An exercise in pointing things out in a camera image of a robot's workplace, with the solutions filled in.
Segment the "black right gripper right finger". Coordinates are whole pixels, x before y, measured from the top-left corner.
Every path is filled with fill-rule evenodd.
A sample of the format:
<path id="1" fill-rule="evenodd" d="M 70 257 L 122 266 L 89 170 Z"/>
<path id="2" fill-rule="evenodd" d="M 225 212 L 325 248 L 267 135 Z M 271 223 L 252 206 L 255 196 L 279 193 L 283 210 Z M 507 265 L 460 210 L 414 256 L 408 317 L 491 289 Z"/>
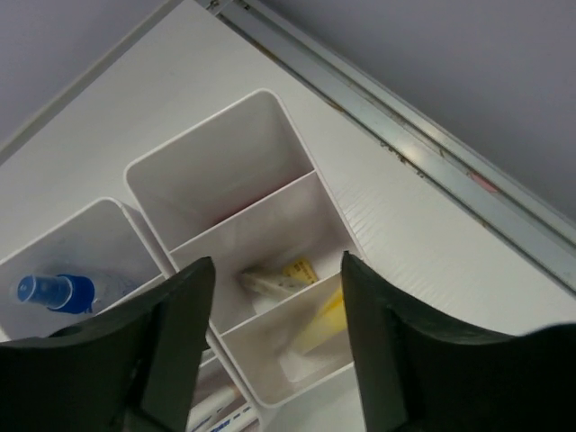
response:
<path id="1" fill-rule="evenodd" d="M 341 276 L 369 431 L 572 431 L 575 327 L 512 336 L 454 318 L 358 256 Z"/>

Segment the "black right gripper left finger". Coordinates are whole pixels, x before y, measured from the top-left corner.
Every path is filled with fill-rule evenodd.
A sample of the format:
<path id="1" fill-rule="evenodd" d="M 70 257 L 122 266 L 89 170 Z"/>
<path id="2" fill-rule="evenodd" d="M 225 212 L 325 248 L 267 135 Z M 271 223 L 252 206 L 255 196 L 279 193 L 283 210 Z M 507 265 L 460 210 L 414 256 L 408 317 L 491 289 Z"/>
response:
<path id="1" fill-rule="evenodd" d="M 1 345 L 3 431 L 183 431 L 215 288 L 201 257 L 48 337 Z"/>

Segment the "pink-capped white marker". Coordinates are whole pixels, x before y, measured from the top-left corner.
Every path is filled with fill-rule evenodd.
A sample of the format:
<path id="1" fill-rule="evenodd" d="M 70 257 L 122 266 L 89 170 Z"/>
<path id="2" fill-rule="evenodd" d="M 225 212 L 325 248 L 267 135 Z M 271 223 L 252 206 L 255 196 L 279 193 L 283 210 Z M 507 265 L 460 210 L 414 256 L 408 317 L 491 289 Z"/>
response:
<path id="1" fill-rule="evenodd" d="M 235 385 L 224 385 L 195 404 L 189 412 L 186 431 L 244 431 L 257 422 L 257 414 L 244 403 L 226 416 L 223 413 L 240 398 Z"/>

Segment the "yellow highlighter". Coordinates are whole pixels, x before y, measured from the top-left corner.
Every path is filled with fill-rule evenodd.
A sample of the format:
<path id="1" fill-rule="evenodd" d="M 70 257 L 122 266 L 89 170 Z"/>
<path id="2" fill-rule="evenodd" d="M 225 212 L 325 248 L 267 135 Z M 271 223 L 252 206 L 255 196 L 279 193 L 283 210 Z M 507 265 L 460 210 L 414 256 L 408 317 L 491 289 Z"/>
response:
<path id="1" fill-rule="evenodd" d="M 292 342 L 292 348 L 305 355 L 346 329 L 344 294 L 342 287 L 338 287 L 298 333 Z"/>

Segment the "clear spray bottle blue cap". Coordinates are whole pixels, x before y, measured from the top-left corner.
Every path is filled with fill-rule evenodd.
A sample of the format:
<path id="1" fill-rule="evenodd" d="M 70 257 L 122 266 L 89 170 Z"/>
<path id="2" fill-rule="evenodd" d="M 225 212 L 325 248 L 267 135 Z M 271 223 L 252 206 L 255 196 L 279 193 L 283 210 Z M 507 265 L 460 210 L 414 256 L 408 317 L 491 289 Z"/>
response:
<path id="1" fill-rule="evenodd" d="M 126 276 L 102 270 L 27 274 L 15 286 L 15 297 L 19 303 L 56 313 L 94 315 L 138 286 Z"/>

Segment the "white eraser block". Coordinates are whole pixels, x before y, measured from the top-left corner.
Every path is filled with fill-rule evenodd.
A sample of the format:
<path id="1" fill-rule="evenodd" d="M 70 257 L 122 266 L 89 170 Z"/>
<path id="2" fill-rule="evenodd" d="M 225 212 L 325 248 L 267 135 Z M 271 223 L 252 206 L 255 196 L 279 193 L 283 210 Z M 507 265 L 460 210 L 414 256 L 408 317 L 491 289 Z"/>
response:
<path id="1" fill-rule="evenodd" d="M 239 275 L 238 281 L 243 288 L 278 301 L 306 287 L 305 282 L 264 269 L 247 270 Z"/>

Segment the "yellow eraser block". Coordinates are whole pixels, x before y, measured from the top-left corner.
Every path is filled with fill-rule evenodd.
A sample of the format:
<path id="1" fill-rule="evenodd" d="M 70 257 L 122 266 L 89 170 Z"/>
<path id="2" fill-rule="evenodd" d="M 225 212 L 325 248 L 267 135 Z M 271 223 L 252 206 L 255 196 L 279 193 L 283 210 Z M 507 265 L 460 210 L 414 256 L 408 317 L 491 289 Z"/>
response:
<path id="1" fill-rule="evenodd" d="M 319 280 L 311 265 L 311 261 L 303 256 L 286 265 L 283 268 L 282 273 L 283 275 L 298 280 L 306 285 L 315 284 Z"/>

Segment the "white divided organizer box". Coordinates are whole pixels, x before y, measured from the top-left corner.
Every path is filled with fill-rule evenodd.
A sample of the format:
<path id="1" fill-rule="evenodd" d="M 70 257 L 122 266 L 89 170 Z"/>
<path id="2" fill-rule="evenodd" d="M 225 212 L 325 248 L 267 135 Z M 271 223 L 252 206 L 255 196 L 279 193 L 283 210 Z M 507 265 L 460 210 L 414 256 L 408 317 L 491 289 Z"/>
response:
<path id="1" fill-rule="evenodd" d="M 307 355 L 293 335 L 338 288 L 342 254 L 356 237 L 282 101 L 260 89 L 131 162 L 134 206 L 98 199 L 1 262 L 1 338 L 46 336 L 74 316 L 24 306 L 25 275 L 103 269 L 144 293 L 200 257 L 216 268 L 208 339 L 196 394 L 235 383 L 263 431 L 280 407 L 348 370 L 345 334 Z M 319 280 L 278 301 L 239 275 L 306 257 Z"/>

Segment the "aluminium rail along wall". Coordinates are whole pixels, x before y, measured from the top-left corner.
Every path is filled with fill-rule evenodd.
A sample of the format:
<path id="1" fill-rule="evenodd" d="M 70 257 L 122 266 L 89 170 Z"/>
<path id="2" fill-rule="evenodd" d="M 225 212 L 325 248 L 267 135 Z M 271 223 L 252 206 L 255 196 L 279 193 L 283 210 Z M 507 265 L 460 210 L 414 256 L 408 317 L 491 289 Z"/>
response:
<path id="1" fill-rule="evenodd" d="M 202 7 L 339 109 L 531 264 L 575 288 L 575 225 L 327 44 L 262 1 Z"/>

